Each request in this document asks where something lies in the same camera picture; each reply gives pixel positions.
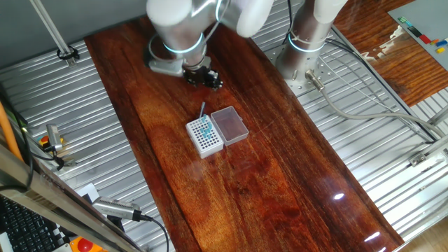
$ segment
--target gray cable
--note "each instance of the gray cable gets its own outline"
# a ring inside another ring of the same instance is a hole
[[[406,115],[403,113],[378,113],[378,114],[372,114],[372,115],[350,115],[348,113],[345,113],[343,111],[341,111],[340,109],[338,109],[333,102],[330,100],[327,92],[325,91],[325,89],[321,90],[321,93],[323,95],[323,97],[325,98],[325,100],[328,102],[328,105],[330,105],[330,107],[332,107],[336,113],[342,117],[348,118],[348,119],[354,119],[354,120],[367,120],[367,119],[373,119],[373,118],[385,118],[385,117],[397,117],[397,118],[403,118],[403,119],[408,119],[411,121],[414,121],[416,123],[421,123],[422,125],[424,125],[425,127],[427,127],[428,129],[434,131],[437,135],[439,135],[439,137],[444,137],[445,134],[443,134],[443,132],[441,132],[438,128],[434,127],[433,125],[425,122],[422,119],[416,118],[412,115]]]
[[[219,16],[219,20],[222,20],[224,17],[225,12],[227,11],[227,8],[230,5],[230,0],[227,1],[223,12],[221,13],[221,16]],[[207,41],[211,38],[211,35],[213,35],[213,33],[216,31],[216,28],[218,28],[218,25],[221,23],[219,20],[216,21],[216,24],[213,26],[213,28],[211,28],[210,32],[207,34],[207,37],[204,39],[203,44],[207,44]]]

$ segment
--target clear plastic box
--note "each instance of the clear plastic box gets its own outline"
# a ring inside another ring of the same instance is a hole
[[[211,121],[226,146],[245,139],[249,134],[249,131],[233,106],[213,112],[211,114]]]

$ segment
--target red button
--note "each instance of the red button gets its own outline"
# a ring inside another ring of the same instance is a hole
[[[93,248],[93,243],[84,238],[80,239],[78,242],[78,250],[80,252],[89,252]]]

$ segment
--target keyboard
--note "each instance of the keyboard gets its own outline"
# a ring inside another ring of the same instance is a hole
[[[65,243],[56,224],[5,197],[0,197],[0,224],[14,252],[52,252]]]

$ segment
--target glossy wooden surface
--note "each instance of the glossy wooden surface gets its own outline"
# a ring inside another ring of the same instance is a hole
[[[85,42],[177,251],[402,244],[252,41],[222,27],[213,35],[208,55],[224,81],[214,92],[147,69],[153,32],[143,18]],[[185,125],[203,101],[208,114],[234,106],[250,133],[201,160]]]
[[[448,87],[448,71],[388,14],[409,2],[349,0],[335,25],[406,104],[413,106]]]

